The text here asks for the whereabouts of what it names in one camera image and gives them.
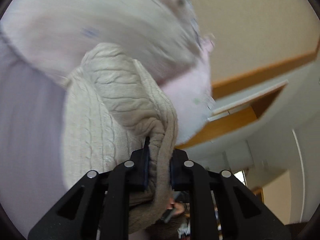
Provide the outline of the person's right hand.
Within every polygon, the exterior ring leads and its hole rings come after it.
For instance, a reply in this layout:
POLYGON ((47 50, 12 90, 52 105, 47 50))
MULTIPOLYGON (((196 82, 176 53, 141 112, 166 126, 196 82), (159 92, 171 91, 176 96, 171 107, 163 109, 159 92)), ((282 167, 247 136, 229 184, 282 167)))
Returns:
POLYGON ((168 210, 173 210, 173 216, 179 216, 185 212, 184 205, 178 202, 175 202, 174 198, 169 198, 169 203, 167 204, 168 210))

